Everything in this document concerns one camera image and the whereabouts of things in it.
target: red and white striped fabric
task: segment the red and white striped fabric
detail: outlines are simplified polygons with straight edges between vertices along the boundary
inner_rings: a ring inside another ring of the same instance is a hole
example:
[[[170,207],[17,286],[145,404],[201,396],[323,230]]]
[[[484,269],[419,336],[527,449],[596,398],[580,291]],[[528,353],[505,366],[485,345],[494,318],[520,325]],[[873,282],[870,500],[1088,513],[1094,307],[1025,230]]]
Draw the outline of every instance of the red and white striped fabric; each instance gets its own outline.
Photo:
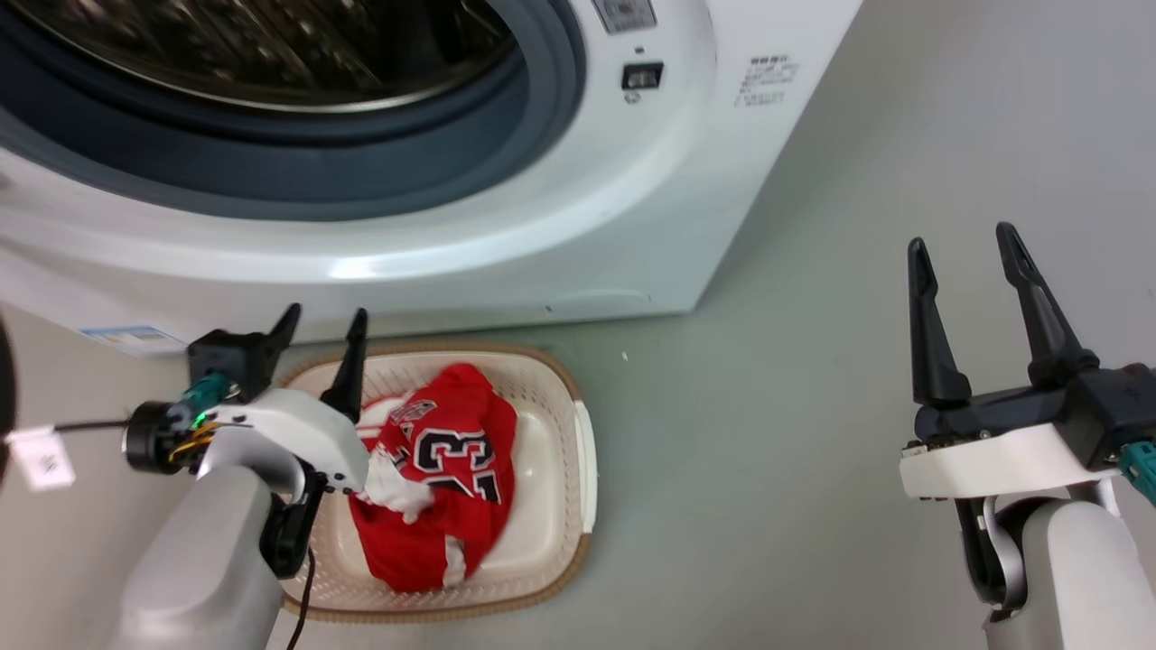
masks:
[[[517,413],[476,368],[457,364],[403,402],[368,405],[358,428],[375,420],[365,492],[349,502],[370,573],[395,591],[462,582],[510,516]]]

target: cable tag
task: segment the cable tag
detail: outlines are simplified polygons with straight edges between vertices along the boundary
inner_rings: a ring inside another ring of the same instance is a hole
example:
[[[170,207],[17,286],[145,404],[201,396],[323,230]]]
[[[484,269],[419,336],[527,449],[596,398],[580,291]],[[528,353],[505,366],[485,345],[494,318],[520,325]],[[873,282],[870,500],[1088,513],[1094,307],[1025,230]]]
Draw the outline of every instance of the cable tag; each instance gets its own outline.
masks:
[[[76,482],[76,473],[55,427],[16,430],[5,440],[32,492],[61,489]]]

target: laundry basket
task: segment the laundry basket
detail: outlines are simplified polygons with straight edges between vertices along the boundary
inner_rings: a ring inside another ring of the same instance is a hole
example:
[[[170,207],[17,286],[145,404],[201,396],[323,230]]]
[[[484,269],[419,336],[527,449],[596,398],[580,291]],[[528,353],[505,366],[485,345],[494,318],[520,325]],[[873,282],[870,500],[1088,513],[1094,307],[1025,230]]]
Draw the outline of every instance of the laundry basket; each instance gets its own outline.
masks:
[[[498,344],[413,344],[371,350],[362,402],[379,402],[428,384],[453,363],[472,363],[518,412],[514,503],[506,529],[477,571],[460,585],[420,593],[392,591],[369,573],[349,497],[327,495],[313,525],[317,559],[307,618],[358,623],[430,622],[536,605],[577,576],[594,529],[598,470],[590,415],[573,378],[550,355]],[[296,369],[282,382],[313,396],[329,386],[339,359]],[[372,418],[372,409],[363,420]],[[363,421],[363,435],[376,435]],[[307,562],[282,584],[297,613]]]

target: brown basket rim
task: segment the brown basket rim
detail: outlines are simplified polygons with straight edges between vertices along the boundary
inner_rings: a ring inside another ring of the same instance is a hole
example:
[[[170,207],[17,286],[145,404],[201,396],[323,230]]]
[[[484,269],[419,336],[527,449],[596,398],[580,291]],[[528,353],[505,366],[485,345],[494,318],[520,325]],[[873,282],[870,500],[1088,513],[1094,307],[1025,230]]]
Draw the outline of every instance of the brown basket rim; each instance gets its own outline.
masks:
[[[410,353],[422,353],[422,352],[482,352],[482,353],[497,353],[497,354],[512,354],[518,356],[527,356],[535,361],[540,361],[546,364],[555,375],[562,379],[562,383],[566,386],[566,392],[570,393],[570,398],[575,401],[581,399],[581,393],[578,390],[578,383],[575,382],[573,376],[566,370],[565,365],[561,361],[555,359],[549,353],[541,350],[539,348],[523,346],[517,344],[498,344],[488,341],[414,341],[405,344],[390,344],[384,346],[375,346],[365,353],[365,357],[371,356],[392,356],[397,354],[410,354]],[[297,377],[304,375],[313,368],[325,365],[327,363],[334,363],[341,361],[341,354],[331,354],[318,357],[312,361],[306,361],[298,364],[292,370],[287,372],[282,378],[277,381],[277,386],[284,387],[292,383]],[[566,566],[562,575],[558,576],[553,583],[546,588],[529,593],[526,596],[519,596],[517,598],[509,598],[506,600],[498,600],[497,603],[486,603],[482,605],[470,605],[468,607],[454,607],[446,610],[433,610],[428,612],[356,612],[348,610],[327,610],[324,607],[310,607],[309,612],[305,613],[305,618],[311,621],[321,621],[331,623],[353,623],[353,625],[398,625],[398,623],[436,623],[445,621],[457,621],[461,619],[472,619],[476,616],[487,616],[490,614],[499,614],[504,612],[513,612],[516,610],[524,610],[526,607],[533,607],[554,598],[563,589],[570,585],[571,582],[578,577],[578,571],[581,570],[583,563],[586,561],[586,554],[590,552],[591,533],[585,533],[578,539],[578,547],[575,548],[575,555],[570,560],[570,564]],[[284,594],[284,601],[282,607],[292,613],[294,615],[301,614],[301,601],[296,598]]]

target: front-loading washing machine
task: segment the front-loading washing machine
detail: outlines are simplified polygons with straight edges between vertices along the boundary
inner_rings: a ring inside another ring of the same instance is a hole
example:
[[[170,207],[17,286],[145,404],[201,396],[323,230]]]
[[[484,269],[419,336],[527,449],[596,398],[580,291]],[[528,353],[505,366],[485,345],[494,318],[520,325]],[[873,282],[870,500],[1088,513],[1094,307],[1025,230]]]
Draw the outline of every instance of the front-loading washing machine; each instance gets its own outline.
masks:
[[[860,0],[0,0],[0,300],[136,353],[691,310]]]

